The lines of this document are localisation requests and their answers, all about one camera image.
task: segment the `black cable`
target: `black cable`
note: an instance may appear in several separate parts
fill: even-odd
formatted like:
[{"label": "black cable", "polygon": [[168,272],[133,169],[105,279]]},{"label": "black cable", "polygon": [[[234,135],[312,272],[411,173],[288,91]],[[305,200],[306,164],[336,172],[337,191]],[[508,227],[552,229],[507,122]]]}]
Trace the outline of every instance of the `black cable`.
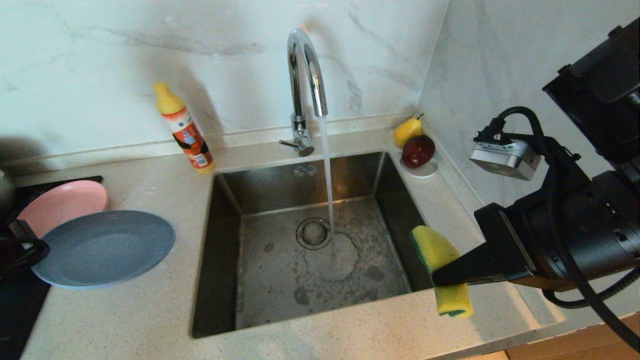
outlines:
[{"label": "black cable", "polygon": [[551,155],[544,142],[544,132],[540,126],[540,122],[536,114],[529,108],[523,106],[516,106],[504,110],[498,117],[502,119],[511,114],[519,113],[525,115],[531,124],[533,135],[536,139],[537,146],[540,152],[545,157],[549,164],[550,181],[548,187],[548,199],[547,199],[547,216],[551,227],[552,239],[554,246],[560,256],[560,260],[563,262],[569,277],[578,290],[584,297],[584,300],[593,308],[593,311],[613,330],[624,342],[629,344],[636,352],[640,353],[640,337],[636,335],[631,329],[629,329],[599,298],[595,290],[589,284],[589,281],[584,277],[584,274],[580,270],[580,267],[575,262],[575,259],[571,255],[569,248],[563,241],[562,234],[560,233],[560,227],[558,224],[558,210],[559,204],[557,203],[557,188],[558,188],[558,173],[555,154]]},{"label": "black cable", "polygon": [[[625,275],[622,279],[616,281],[615,284],[598,293],[598,298],[602,301],[607,300],[613,295],[626,289],[629,285],[633,284],[634,281],[638,280],[638,278],[640,278],[640,268],[635,268],[631,270],[627,275]],[[547,300],[565,309],[582,309],[583,307],[589,306],[587,300],[584,299],[573,301],[561,300],[556,297],[556,293],[553,290],[542,290],[542,294],[545,296],[545,298],[547,298]]]}]

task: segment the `sink basin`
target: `sink basin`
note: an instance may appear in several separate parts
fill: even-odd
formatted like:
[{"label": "sink basin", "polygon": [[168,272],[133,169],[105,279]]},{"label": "sink basin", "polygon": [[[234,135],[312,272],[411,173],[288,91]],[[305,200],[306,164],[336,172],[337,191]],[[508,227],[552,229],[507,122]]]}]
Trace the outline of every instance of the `sink basin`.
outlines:
[{"label": "sink basin", "polygon": [[331,170],[335,229],[317,246],[303,246],[301,224],[328,216],[322,161],[216,175],[194,338],[432,287],[409,238],[424,221],[389,155]]}]

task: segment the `red apple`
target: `red apple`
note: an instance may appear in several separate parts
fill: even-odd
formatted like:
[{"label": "red apple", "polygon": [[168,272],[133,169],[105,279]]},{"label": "red apple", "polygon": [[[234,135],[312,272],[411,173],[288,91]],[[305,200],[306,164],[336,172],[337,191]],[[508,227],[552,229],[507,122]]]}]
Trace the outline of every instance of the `red apple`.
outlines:
[{"label": "red apple", "polygon": [[436,144],[426,135],[407,140],[402,150],[402,161],[407,167],[417,168],[426,164],[436,152]]}]

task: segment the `faucet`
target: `faucet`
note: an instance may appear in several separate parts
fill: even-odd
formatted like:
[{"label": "faucet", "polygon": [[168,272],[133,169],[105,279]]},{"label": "faucet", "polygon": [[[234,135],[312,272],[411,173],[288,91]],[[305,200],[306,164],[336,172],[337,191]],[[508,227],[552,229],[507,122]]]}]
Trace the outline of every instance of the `faucet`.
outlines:
[{"label": "faucet", "polygon": [[307,129],[307,114],[302,110],[298,56],[301,56],[303,62],[307,64],[307,77],[309,78],[316,116],[325,116],[327,114],[326,97],[324,96],[324,83],[316,50],[304,31],[294,29],[289,34],[289,41],[287,41],[287,63],[289,64],[289,79],[291,80],[291,96],[293,98],[293,114],[291,114],[293,141],[280,140],[280,144],[295,148],[300,156],[308,156],[313,153],[314,144],[311,142],[311,136]]}]

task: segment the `white countertop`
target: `white countertop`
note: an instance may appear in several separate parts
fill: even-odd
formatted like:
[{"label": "white countertop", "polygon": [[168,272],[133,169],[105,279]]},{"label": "white countertop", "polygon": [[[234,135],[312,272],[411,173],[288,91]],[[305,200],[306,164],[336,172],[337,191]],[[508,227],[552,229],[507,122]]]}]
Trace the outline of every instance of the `white countertop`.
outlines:
[{"label": "white countertop", "polygon": [[[386,151],[385,130],[330,137],[332,157]],[[217,172],[321,159],[276,143],[214,152]],[[483,237],[449,183],[403,174],[426,222],[462,253]],[[104,176],[109,208],[159,215],[175,228],[169,255],[132,281],[99,290],[52,287],[23,359],[425,359],[508,338],[540,325],[512,284],[471,286],[475,315],[438,316],[433,290],[194,340],[190,335],[212,175],[183,155],[18,178],[18,185]]]}]

